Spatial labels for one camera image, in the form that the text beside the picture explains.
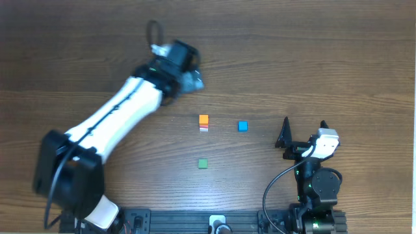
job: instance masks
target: orange cube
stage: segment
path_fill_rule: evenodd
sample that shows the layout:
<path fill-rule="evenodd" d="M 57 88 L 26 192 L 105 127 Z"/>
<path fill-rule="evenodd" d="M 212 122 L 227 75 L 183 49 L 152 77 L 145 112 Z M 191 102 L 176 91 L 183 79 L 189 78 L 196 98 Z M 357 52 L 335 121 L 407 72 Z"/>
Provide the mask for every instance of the orange cube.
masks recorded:
<path fill-rule="evenodd" d="M 208 114 L 200 114 L 200 125 L 208 125 L 209 117 Z"/>

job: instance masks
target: wooden table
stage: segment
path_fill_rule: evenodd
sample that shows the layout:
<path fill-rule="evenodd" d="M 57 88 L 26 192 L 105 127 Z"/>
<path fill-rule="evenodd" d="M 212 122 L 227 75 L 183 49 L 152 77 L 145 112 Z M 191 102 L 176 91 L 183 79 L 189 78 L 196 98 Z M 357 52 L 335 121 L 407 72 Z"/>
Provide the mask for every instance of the wooden table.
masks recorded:
<path fill-rule="evenodd" d="M 160 108 L 122 140 L 106 164 L 110 199 L 155 210 L 259 210 L 267 184 L 293 163 L 274 148 L 283 118 L 301 141 L 326 120 L 342 146 L 324 166 L 344 175 L 336 208 L 349 231 L 410 232 L 410 0 L 2 1 L 0 231 L 43 231 L 46 199 L 31 190 L 41 138 L 86 119 L 150 59 L 150 19 L 164 25 L 165 41 L 201 51 L 206 89 Z M 199 114 L 210 115 L 208 133 L 199 132 Z M 239 120 L 248 120 L 247 133 L 237 132 Z M 209 169 L 198 169 L 201 158 Z M 289 174 L 268 206 L 295 201 Z"/>

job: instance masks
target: wooden tabletop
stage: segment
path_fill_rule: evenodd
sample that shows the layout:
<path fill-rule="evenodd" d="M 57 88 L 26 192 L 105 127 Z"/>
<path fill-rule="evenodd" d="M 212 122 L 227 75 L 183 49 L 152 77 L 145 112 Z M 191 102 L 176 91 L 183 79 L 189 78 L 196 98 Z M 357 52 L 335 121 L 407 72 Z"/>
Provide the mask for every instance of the wooden tabletop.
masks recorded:
<path fill-rule="evenodd" d="M 267 184 L 293 164 L 274 148 L 283 118 L 299 141 L 326 120 L 342 145 L 323 165 L 343 174 L 335 208 L 346 212 L 349 231 L 410 232 L 411 0 L 2 1 L 0 231 L 43 231 L 46 199 L 31 190 L 40 140 L 85 120 L 150 59 L 150 19 L 164 25 L 165 42 L 200 50 L 206 87 L 161 107 L 120 142 L 105 166 L 111 200 L 259 210 Z M 210 116 L 208 133 L 198 129 L 199 114 Z M 248 132 L 237 132 L 239 120 Z M 286 209 L 296 196 L 288 174 L 267 205 Z"/>

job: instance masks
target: blue cube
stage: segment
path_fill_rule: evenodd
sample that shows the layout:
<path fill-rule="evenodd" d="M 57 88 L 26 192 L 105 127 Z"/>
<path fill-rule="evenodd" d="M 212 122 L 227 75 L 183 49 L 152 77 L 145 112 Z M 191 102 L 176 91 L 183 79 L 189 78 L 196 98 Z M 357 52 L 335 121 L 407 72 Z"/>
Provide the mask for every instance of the blue cube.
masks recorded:
<path fill-rule="evenodd" d="M 247 132 L 248 123 L 247 121 L 239 121 L 239 132 Z"/>

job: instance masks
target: small block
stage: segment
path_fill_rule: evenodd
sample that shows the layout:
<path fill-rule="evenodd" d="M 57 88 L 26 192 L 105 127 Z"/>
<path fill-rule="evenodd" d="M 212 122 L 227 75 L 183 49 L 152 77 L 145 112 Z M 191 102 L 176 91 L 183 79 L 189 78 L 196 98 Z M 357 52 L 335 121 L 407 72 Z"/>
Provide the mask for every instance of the small block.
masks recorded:
<path fill-rule="evenodd" d="M 198 168 L 207 169 L 208 168 L 208 159 L 198 159 Z"/>
<path fill-rule="evenodd" d="M 200 125 L 208 125 L 209 123 L 209 117 L 208 114 L 200 114 Z"/>
<path fill-rule="evenodd" d="M 248 122 L 239 121 L 239 132 L 247 132 L 247 130 L 248 130 Z"/>

